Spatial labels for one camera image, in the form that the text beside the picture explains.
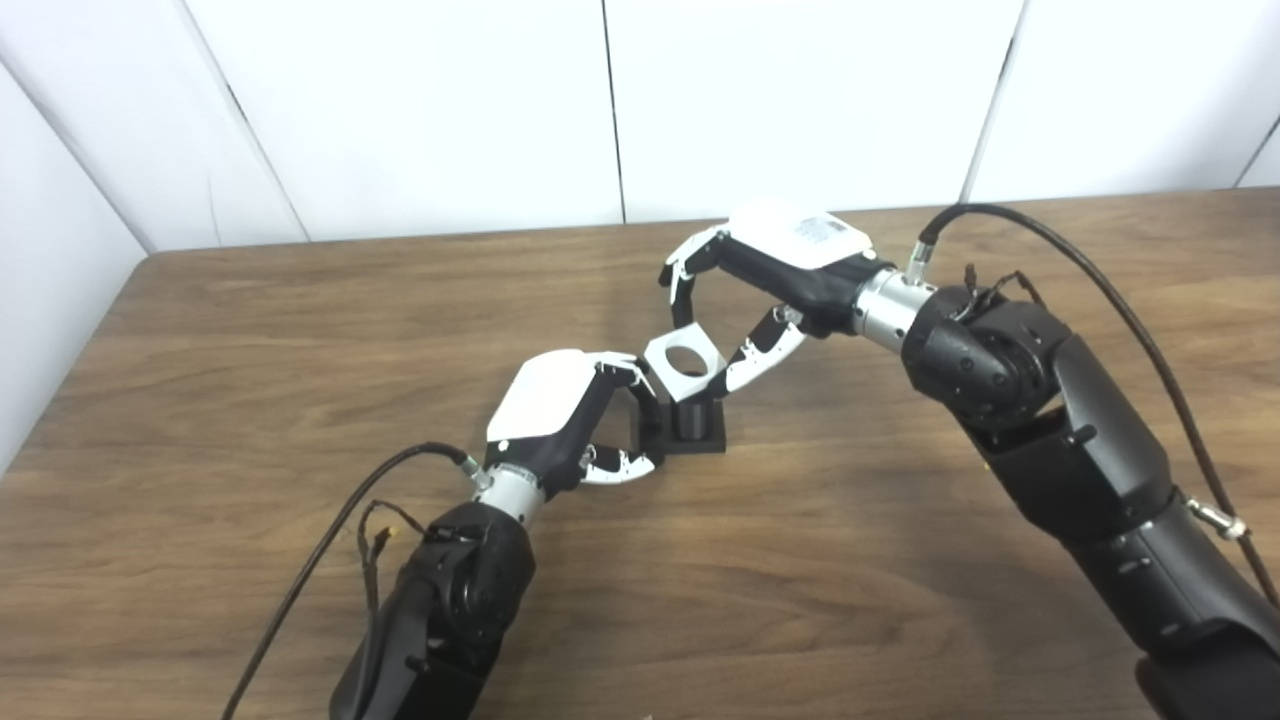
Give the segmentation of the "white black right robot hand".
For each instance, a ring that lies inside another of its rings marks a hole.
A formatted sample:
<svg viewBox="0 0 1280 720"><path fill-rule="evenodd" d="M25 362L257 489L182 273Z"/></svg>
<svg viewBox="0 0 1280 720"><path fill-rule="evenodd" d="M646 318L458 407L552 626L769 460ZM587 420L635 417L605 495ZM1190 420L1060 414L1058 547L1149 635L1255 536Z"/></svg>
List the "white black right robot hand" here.
<svg viewBox="0 0 1280 720"><path fill-rule="evenodd" d="M721 269L768 293L774 305L735 355L705 378L668 386L676 401L723 398L787 359L805 340L854 334L860 293L896 266L870 237L827 211L764 202L687 237L667 259L658 283L669 292L675 329L694 325L696 278Z"/></svg>

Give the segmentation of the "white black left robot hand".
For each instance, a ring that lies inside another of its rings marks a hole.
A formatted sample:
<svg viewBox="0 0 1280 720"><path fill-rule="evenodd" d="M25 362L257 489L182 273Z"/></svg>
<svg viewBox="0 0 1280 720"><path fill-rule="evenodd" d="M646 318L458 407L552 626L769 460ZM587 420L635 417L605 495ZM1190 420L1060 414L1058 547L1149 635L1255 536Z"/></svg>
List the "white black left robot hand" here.
<svg viewBox="0 0 1280 720"><path fill-rule="evenodd" d="M657 447L660 405L649 364L632 354L558 348L526 360L486 427L484 468L530 474L545 500L576 489L628 483L666 462ZM639 410L637 447L599 445L593 434L614 392Z"/></svg>

